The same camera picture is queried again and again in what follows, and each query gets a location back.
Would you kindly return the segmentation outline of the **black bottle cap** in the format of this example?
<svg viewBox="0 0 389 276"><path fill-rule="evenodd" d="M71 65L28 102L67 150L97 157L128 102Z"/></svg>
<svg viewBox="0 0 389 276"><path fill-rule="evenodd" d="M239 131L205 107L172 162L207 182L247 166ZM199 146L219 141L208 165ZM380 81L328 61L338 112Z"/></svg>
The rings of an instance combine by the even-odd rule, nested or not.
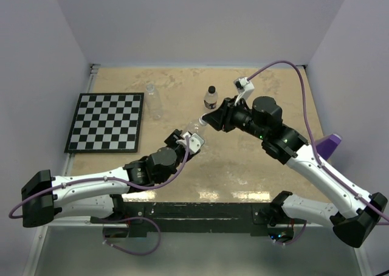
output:
<svg viewBox="0 0 389 276"><path fill-rule="evenodd" d="M210 86L208 88L208 92L211 93L211 94L214 94L216 92L216 88L214 86Z"/></svg>

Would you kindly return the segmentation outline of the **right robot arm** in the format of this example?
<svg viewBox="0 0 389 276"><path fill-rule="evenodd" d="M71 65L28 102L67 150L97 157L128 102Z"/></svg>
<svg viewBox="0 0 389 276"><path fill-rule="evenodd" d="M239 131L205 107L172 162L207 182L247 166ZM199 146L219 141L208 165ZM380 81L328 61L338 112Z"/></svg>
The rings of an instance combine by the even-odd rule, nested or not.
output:
<svg viewBox="0 0 389 276"><path fill-rule="evenodd" d="M246 102L225 98L199 121L217 131L238 128L260 139L266 154L302 175L330 200L326 204L283 191L270 203L269 225L302 219L332 228L342 242L359 248L382 218L387 198L358 187L322 161L305 137L283 123L282 108L272 97L257 97L251 108Z"/></svg>

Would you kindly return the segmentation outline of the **blue bottle cap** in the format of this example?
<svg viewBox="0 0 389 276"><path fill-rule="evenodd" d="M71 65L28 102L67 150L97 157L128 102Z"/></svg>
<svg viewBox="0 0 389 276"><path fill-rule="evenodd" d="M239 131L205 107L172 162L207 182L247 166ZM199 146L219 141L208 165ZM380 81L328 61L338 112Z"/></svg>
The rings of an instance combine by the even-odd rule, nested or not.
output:
<svg viewBox="0 0 389 276"><path fill-rule="evenodd" d="M207 126L207 122L205 122L202 117L199 118L199 124L202 126Z"/></svg>

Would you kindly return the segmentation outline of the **small clear plastic bottle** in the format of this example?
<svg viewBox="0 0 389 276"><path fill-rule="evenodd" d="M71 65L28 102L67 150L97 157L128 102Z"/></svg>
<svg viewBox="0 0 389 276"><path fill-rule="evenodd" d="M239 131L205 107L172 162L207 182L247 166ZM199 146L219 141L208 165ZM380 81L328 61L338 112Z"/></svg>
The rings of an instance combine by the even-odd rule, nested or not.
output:
<svg viewBox="0 0 389 276"><path fill-rule="evenodd" d="M217 91L214 94L211 94L207 90L207 92L204 95L204 106L209 110L215 109L217 105L217 101L218 101Z"/></svg>

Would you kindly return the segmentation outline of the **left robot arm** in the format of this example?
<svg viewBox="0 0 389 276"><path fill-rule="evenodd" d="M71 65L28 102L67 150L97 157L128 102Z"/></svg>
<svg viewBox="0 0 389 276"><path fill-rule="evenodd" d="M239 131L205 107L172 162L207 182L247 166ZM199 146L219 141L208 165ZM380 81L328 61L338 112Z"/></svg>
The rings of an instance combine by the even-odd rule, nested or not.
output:
<svg viewBox="0 0 389 276"><path fill-rule="evenodd" d="M174 130L165 146L116 169L81 176L37 172L23 186L22 225L39 227L64 217L91 216L119 223L126 208L118 197L155 190L176 179L185 164L200 152L204 140L196 133Z"/></svg>

